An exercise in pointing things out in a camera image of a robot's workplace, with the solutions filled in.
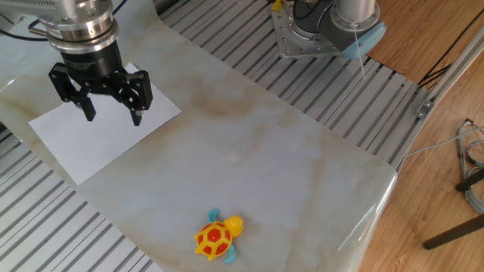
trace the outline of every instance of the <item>blue flipper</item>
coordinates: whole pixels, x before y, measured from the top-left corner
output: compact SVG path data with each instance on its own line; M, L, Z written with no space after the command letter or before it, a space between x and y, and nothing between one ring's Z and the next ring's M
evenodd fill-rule
M219 212L220 211L218 209L213 209L209 212L209 223L216 221L216 217Z
M225 263L226 264L231 264L235 260L235 256L236 255L237 254L235 254L234 246L233 245L230 245L230 247L228 248L228 256L225 259Z

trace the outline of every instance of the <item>cable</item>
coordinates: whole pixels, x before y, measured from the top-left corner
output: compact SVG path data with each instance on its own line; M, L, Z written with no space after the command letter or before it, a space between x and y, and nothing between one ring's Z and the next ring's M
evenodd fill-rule
M321 0L320 0L320 1L318 1L318 3L316 3L316 5L315 5L313 8L310 8L310 7L308 6L308 2L306 2L306 7L309 9L309 12L308 12L306 15L301 16L301 17L296 16L296 13L294 13L294 19L296 19L296 20L303 20L303 19L306 19L306 18L307 18L307 17L309 17L309 16L310 16L310 15L311 15L313 12L315 12L315 10L316 10L316 8L318 7L318 5L319 5L319 3L320 3L320 2L321 2Z
M28 42L46 42L46 38L30 38L30 37L24 37L24 36L18 36L15 34L10 34L9 32L4 31L3 29L0 29L0 34L3 34L7 37L13 38L13 39L19 39L22 41L28 41Z
M422 85L422 83L425 82L426 80L428 80L428 78L432 76L432 75L430 75L432 73L432 71L435 68L437 68L437 66L444 60L444 58L453 49L453 47L459 42L459 40L462 38L462 36L464 36L465 32L467 32L469 30L469 28L477 21L477 19L479 19L479 17L482 16L482 14L484 14L484 8L470 21L469 24L467 24L467 26L464 28L464 30L462 30L461 34L455 39L455 41L451 44L451 46L447 49L447 51L439 58L439 60L433 65L433 67L430 68L429 72L427 72L427 74L425 76L423 76L423 78L420 80L420 82L418 82L418 85L420 87L424 86L424 85Z
M459 136L464 136L466 133L462 133L467 125L474 125L472 122L466 121L464 124L461 125L459 128L458 134ZM462 146L462 140L458 138L458 148L459 148L459 157L461 158L461 173L462 173L462 180L465 180L467 177L471 176L476 170L481 169L480 167L474 167L469 172L466 170L466 157L464 155L464 147ZM484 214L484 202L474 193L472 186L469 190L465 191L465 196L469 205L473 207L476 211L481 214Z
M470 155L470 151L474 148L474 147L479 147L479 146L483 146L484 145L484 141L483 140L479 140L479 141L474 141L473 143L469 144L466 148L466 155L467 155L467 158L469 159L469 161L479 167L482 167L484 168L484 162L478 162L477 160L475 160L471 155Z
M122 0L121 3L119 3L119 5L114 9L113 11L113 15L118 13L118 11L123 7L124 4L126 4L128 0Z
M480 130L484 130L484 127L478 127L478 128L471 129L471 130L469 130L469 131L466 131L466 132L464 132L464 133L462 133L462 134L459 134L459 135L457 135L457 136L453 137L452 139L448 139L447 141L443 141L442 143L433 144L433 145L431 145L431 146L424 147L424 148L422 148L422 149L419 149L419 150L417 150L417 151L414 151L414 152L412 152L412 153L409 153L409 154L407 154L407 156L413 156L413 155L415 155L415 154L417 154L417 153L420 153L420 152L422 152L422 151L429 150L429 149L434 148L434 147L440 147L440 146L442 146L442 145L444 145L444 144L448 144L448 143L452 142L453 140L460 139L460 138L462 138L463 136L465 136L465 135L467 135L467 134L473 133L473 132L475 132L475 131L480 131Z
M116 14L127 1L128 0L122 0L121 3L119 3L119 5L113 11L113 15ZM10 34L9 32L4 31L3 29L0 29L0 34L5 35L5 36L10 37L10 38L13 38L13 39L19 39L19 40L28 41L28 42L46 42L47 41L46 38L31 38L31 37L25 37L25 36Z

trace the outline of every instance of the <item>mounting plate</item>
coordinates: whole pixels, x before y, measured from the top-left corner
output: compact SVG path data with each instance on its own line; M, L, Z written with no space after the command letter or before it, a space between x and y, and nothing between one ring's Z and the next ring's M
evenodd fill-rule
M273 11L271 17L281 56L286 59L341 56L321 34L306 32L294 23L292 2L283 2L280 11Z

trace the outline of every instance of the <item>metal bracket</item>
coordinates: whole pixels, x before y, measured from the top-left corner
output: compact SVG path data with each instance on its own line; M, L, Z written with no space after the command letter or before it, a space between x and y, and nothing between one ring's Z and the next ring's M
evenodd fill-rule
M276 42L286 59L339 56L341 53L321 34L308 33L294 23L292 2L283 2L280 11L271 8Z
M427 115L429 115L430 111L432 108L435 106L433 102L430 100L425 100L420 107L418 107L417 112L415 113L415 116L419 119L425 119Z

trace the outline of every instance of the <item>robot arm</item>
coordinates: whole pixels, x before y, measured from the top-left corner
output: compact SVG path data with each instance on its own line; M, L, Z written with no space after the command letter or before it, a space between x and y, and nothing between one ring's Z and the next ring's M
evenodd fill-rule
M386 32L375 0L286 0L284 5L276 4L271 14L285 58L343 55L358 59Z
M0 0L0 11L39 18L29 30L46 37L64 59L49 73L64 102L74 102L92 121L96 112L88 94L111 95L129 108L134 124L140 124L141 114L153 100L150 78L146 71L130 74L124 70L111 0ZM47 32L35 28L38 22Z

